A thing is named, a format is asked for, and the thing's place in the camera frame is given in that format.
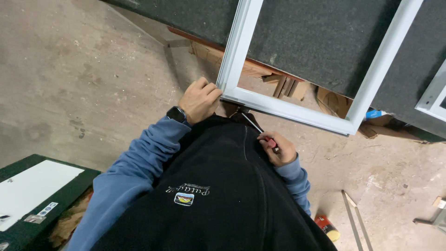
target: right hand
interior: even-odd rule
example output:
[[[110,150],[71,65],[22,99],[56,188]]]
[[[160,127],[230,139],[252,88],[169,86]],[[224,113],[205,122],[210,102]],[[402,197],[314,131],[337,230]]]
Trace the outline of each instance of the right hand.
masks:
[[[271,146],[268,145],[268,142],[265,140],[266,137],[270,137],[271,139],[273,139],[276,142],[279,150],[272,149]],[[280,133],[263,132],[257,137],[257,139],[262,145],[263,150],[265,150],[266,154],[268,155],[269,161],[275,167],[281,167],[296,160],[296,148],[294,148],[292,142],[290,142],[288,139],[285,139],[282,135],[280,135]]]
[[[219,106],[223,91],[201,77],[194,81],[184,92],[178,107],[186,114],[186,120],[193,125],[210,117]]]

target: aluminum frame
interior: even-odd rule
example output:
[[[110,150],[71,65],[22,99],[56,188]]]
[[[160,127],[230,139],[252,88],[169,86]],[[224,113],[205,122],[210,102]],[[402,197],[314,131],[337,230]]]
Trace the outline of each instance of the aluminum frame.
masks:
[[[263,0],[239,0],[217,78],[222,100],[339,134],[356,134],[423,0],[402,0],[345,119],[237,87]]]
[[[440,66],[420,101],[415,106],[418,111],[424,112],[446,122],[446,109],[441,103],[446,98],[446,60]]]

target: black watch band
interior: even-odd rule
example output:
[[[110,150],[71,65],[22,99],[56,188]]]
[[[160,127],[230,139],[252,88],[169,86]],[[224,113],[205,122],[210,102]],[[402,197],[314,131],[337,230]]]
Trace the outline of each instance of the black watch band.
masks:
[[[166,116],[169,119],[176,120],[180,123],[183,123],[184,121],[186,121],[186,114],[178,106],[174,106],[174,107],[170,108],[169,111],[167,111]]]

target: blue sweatshirt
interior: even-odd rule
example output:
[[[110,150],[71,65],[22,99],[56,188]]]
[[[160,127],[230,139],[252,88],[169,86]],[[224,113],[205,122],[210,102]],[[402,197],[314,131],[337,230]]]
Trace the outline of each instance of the blue sweatshirt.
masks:
[[[153,181],[163,172],[162,164],[180,150],[178,141],[190,130],[187,122],[182,124],[166,116],[143,130],[141,137],[134,139],[128,150],[93,180],[93,196],[73,233],[68,251],[90,250],[139,194],[152,191]],[[295,201],[310,215],[306,197],[310,183],[299,159],[276,171]]]

